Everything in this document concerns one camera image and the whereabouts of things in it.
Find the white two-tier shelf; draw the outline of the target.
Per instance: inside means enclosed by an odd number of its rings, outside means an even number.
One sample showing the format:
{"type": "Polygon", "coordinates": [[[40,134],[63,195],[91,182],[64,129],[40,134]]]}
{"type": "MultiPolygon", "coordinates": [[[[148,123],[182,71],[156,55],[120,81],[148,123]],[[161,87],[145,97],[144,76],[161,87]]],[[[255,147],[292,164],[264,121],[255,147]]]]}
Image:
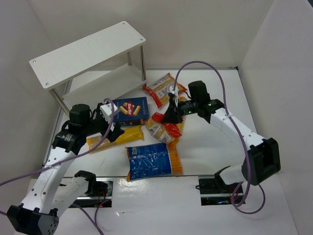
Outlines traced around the white two-tier shelf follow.
{"type": "Polygon", "coordinates": [[[122,21],[75,42],[31,59],[42,87],[66,115],[77,103],[91,107],[116,99],[147,83],[146,39],[122,21]]]}

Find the red macaroni bag near shelf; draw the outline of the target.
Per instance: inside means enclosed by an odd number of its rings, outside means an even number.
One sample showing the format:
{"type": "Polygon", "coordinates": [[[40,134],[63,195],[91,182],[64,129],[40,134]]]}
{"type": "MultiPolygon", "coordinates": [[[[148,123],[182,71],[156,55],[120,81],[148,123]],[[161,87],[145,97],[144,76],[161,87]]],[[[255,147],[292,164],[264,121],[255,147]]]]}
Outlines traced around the red macaroni bag near shelf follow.
{"type": "Polygon", "coordinates": [[[154,84],[148,87],[143,87],[142,89],[152,97],[156,106],[161,108],[169,101],[167,89],[168,87],[173,86],[174,82],[175,78],[170,73],[167,73],[154,84]]]}

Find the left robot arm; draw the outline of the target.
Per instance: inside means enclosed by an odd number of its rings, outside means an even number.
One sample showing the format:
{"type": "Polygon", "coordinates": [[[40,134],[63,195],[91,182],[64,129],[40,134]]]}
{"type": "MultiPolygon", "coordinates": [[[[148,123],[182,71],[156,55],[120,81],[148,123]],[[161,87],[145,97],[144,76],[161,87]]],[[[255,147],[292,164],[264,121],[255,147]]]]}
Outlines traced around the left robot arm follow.
{"type": "Polygon", "coordinates": [[[109,99],[98,103],[94,110],[86,104],[71,108],[69,119],[54,138],[45,167],[36,172],[39,177],[33,188],[18,206],[11,205],[6,213],[17,232],[52,235],[62,214],[79,196],[106,192],[107,185],[97,181],[94,173],[84,170],[75,173],[64,187],[60,183],[74,160],[84,156],[81,148],[88,136],[101,134],[96,144],[99,146],[104,140],[114,142],[124,133],[121,125],[113,121],[117,113],[117,106],[109,99]]]}

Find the blue Barilla pasta box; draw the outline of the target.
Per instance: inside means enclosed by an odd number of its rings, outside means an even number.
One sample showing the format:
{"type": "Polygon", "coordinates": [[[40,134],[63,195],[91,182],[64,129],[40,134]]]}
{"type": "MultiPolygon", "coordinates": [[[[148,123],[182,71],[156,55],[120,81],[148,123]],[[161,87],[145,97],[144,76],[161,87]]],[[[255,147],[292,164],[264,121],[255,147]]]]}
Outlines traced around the blue Barilla pasta box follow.
{"type": "Polygon", "coordinates": [[[115,99],[113,103],[118,111],[114,121],[122,127],[143,125],[150,118],[146,97],[115,99]]]}

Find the yellow spaghetti pack left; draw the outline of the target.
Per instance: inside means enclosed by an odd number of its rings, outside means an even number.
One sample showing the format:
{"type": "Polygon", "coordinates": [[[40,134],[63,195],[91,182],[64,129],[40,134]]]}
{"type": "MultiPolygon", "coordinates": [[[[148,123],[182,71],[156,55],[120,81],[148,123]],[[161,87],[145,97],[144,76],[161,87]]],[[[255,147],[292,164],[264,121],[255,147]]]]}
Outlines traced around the yellow spaghetti pack left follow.
{"type": "MultiPolygon", "coordinates": [[[[94,146],[98,144],[101,139],[102,139],[101,135],[98,135],[95,137],[88,137],[87,144],[89,146],[89,149],[94,148],[94,146]]],[[[105,139],[94,151],[90,152],[90,154],[93,154],[98,151],[102,151],[104,149],[107,149],[116,145],[122,145],[128,142],[133,142],[133,141],[138,141],[138,140],[144,140],[144,134],[141,130],[141,126],[127,128],[127,129],[124,129],[124,133],[121,136],[119,136],[114,142],[110,142],[108,139],[105,139]]]]}

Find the yellow spaghetti pack right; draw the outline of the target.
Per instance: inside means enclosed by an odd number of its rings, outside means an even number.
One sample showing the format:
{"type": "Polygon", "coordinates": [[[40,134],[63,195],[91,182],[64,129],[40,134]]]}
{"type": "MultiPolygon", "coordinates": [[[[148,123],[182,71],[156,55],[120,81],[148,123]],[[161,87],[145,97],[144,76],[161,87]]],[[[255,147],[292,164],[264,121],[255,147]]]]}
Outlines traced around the yellow spaghetti pack right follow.
{"type": "MultiPolygon", "coordinates": [[[[187,98],[185,98],[185,97],[183,97],[183,96],[179,96],[179,101],[187,101],[187,98]]],[[[179,131],[180,131],[181,134],[183,133],[185,119],[186,119],[186,117],[183,116],[183,117],[182,117],[182,123],[178,123],[178,124],[177,124],[177,127],[178,127],[178,129],[179,129],[179,131]]]]}

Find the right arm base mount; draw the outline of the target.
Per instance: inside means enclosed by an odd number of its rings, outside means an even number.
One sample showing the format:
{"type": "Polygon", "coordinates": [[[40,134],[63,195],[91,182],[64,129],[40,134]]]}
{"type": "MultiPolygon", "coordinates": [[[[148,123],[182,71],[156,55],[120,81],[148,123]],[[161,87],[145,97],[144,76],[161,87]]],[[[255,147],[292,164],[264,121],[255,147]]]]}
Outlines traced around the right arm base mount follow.
{"type": "Polygon", "coordinates": [[[200,191],[202,206],[231,205],[232,194],[238,183],[225,185],[213,175],[199,176],[195,186],[200,191]]]}

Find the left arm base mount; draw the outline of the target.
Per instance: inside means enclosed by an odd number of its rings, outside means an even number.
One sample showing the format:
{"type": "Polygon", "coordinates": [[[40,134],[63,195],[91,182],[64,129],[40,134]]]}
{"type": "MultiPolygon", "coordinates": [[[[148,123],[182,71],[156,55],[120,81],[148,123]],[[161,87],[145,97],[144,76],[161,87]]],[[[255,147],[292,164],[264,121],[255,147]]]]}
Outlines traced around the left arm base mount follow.
{"type": "Polygon", "coordinates": [[[97,178],[98,186],[92,194],[82,194],[74,204],[82,208],[111,208],[114,178],[97,178]]]}

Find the yellow spaghetti pack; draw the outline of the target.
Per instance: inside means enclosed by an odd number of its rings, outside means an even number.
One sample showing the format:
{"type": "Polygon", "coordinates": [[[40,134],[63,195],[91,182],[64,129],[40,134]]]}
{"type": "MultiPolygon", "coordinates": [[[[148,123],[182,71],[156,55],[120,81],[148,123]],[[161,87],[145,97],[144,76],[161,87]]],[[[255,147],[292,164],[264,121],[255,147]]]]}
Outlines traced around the yellow spaghetti pack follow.
{"type": "MultiPolygon", "coordinates": [[[[101,139],[102,139],[101,135],[98,135],[95,137],[88,137],[87,144],[89,146],[89,149],[94,148],[94,146],[98,144],[101,139]]],[[[105,139],[94,151],[90,152],[90,154],[93,154],[98,151],[102,151],[104,149],[107,149],[116,145],[122,145],[128,142],[133,142],[133,141],[138,141],[138,140],[144,140],[144,134],[141,130],[141,126],[127,128],[127,129],[124,129],[124,133],[121,136],[119,136],[114,142],[110,142],[108,139],[105,139]]]]}
{"type": "MultiPolygon", "coordinates": [[[[179,96],[179,101],[187,101],[187,98],[185,98],[185,97],[183,97],[183,96],[179,96]]],[[[179,131],[180,131],[181,134],[183,133],[185,119],[186,119],[186,117],[183,116],[183,117],[182,117],[182,123],[178,123],[178,124],[177,124],[177,127],[178,127],[178,129],[179,129],[179,131]]]]}

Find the blue and orange pasta bag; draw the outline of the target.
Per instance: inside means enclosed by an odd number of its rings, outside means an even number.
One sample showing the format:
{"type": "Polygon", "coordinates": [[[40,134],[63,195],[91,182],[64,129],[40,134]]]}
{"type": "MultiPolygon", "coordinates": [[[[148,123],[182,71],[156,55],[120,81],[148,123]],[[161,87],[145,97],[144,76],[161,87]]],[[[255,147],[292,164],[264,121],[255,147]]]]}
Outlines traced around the blue and orange pasta bag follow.
{"type": "Polygon", "coordinates": [[[160,142],[127,147],[126,152],[130,165],[127,181],[182,174],[177,143],[178,140],[174,140],[169,144],[160,142]]]}

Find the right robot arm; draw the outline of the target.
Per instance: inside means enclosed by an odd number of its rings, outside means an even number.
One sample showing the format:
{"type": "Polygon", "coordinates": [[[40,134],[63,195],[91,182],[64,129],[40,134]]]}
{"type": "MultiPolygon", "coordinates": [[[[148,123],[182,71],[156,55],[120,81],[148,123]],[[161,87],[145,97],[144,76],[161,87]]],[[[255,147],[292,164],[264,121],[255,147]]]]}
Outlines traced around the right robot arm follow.
{"type": "Polygon", "coordinates": [[[206,85],[195,81],[188,85],[190,98],[179,101],[178,89],[173,85],[166,87],[169,106],[162,119],[162,124],[178,124],[184,116],[197,114],[223,132],[244,152],[244,161],[240,165],[227,166],[215,173],[225,185],[250,182],[256,186],[276,174],[281,169],[278,142],[265,139],[253,132],[229,111],[218,99],[211,99],[206,85]]]}

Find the red fusilli pasta bag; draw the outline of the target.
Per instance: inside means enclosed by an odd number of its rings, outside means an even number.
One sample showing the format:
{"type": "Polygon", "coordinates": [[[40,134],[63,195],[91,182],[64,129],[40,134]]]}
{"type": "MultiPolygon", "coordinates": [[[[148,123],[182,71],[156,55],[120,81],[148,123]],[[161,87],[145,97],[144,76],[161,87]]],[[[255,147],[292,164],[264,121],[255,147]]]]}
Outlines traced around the red fusilli pasta bag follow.
{"type": "Polygon", "coordinates": [[[145,127],[152,137],[156,140],[169,144],[179,139],[182,134],[180,133],[177,124],[162,124],[164,114],[155,112],[147,121],[145,127]]]}

